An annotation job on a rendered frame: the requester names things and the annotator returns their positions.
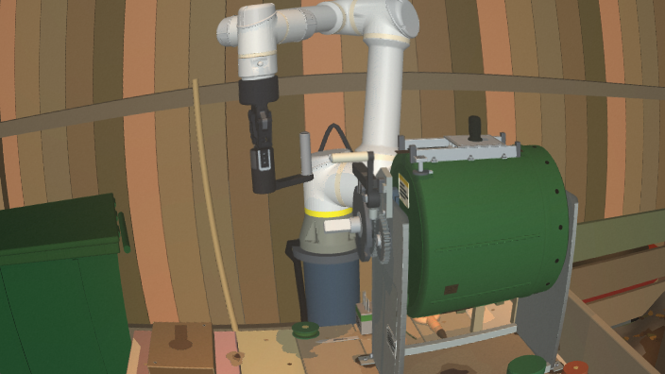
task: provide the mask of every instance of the gray cylinder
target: gray cylinder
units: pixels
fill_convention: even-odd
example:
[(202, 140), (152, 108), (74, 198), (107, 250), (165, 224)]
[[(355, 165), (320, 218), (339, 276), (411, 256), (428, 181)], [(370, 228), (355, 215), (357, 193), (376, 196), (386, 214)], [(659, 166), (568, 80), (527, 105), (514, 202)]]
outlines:
[(309, 322), (318, 326), (354, 324), (360, 300), (360, 263), (304, 263)]

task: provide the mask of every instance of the gray metal stand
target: gray metal stand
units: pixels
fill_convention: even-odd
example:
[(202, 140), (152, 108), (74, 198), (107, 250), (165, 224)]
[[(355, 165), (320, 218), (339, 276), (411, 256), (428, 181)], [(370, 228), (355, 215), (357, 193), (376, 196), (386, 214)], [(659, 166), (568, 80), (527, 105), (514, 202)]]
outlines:
[(547, 370), (560, 368), (556, 362), (563, 318), (571, 284), (572, 259), (577, 228), (577, 198), (566, 192), (569, 211), (569, 244), (559, 278), (547, 291), (520, 299), (516, 321), (494, 329), (406, 347), (406, 296), (409, 264), (409, 221), (393, 202), (390, 260), (372, 262), (372, 354), (359, 357), (361, 365), (375, 364), (381, 374), (402, 374), (404, 356), (463, 346), (517, 332), (524, 343), (547, 361)]

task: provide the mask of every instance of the wooden pole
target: wooden pole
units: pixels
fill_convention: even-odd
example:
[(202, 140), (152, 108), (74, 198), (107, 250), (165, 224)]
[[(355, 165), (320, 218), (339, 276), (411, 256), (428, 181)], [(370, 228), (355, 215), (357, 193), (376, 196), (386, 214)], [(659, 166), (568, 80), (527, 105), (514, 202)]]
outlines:
[(206, 206), (208, 208), (208, 220), (210, 221), (210, 231), (213, 234), (214, 257), (217, 259), (217, 270), (219, 270), (219, 279), (222, 281), (224, 290), (224, 300), (227, 302), (227, 311), (229, 311), (230, 326), (234, 332), (238, 332), (238, 322), (235, 320), (235, 311), (230, 300), (229, 284), (227, 283), (227, 273), (224, 270), (222, 261), (222, 251), (219, 249), (219, 237), (217, 236), (217, 224), (214, 222), (213, 198), (210, 194), (210, 182), (208, 181), (208, 164), (206, 163), (206, 152), (203, 148), (203, 129), (201, 128), (201, 103), (198, 97), (198, 79), (193, 81), (194, 91), (194, 116), (196, 118), (196, 137), (198, 139), (198, 159), (201, 162), (201, 174), (203, 175), (203, 191), (206, 196)]

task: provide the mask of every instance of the striped wooden wall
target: striped wooden wall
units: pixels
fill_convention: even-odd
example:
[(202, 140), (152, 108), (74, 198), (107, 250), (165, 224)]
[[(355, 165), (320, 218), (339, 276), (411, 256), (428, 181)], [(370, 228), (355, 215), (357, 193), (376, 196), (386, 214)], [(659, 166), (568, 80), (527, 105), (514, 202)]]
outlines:
[[(2, 0), (0, 120), (238, 80), (217, 24), (257, 0)], [(278, 9), (317, 0), (274, 0)], [(404, 71), (665, 86), (665, 3), (657, 0), (413, 0), (420, 34)], [(280, 77), (363, 73), (361, 38), (314, 35), (278, 47)], [(318, 149), (332, 122), (362, 142), (364, 92), (271, 104), (278, 178), (299, 171), (298, 133)], [(580, 222), (665, 208), (665, 102), (558, 93), (406, 90), (408, 138), (483, 131), (543, 145)], [(299, 319), (293, 265), (302, 189), (251, 192), (247, 107), (202, 107), (213, 204), (240, 324)], [(0, 209), (113, 193), (132, 247), (120, 254), (130, 323), (228, 325), (207, 221), (191, 109), (147, 111), (2, 139)], [(328, 148), (341, 147), (332, 136)], [(361, 263), (361, 287), (371, 265)]]

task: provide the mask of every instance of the yellow label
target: yellow label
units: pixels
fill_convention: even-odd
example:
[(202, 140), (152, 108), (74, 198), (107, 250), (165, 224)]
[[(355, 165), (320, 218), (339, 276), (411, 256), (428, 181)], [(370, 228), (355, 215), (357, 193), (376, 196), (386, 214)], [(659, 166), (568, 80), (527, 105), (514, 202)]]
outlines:
[(409, 182), (400, 174), (400, 200), (404, 206), (409, 208)]

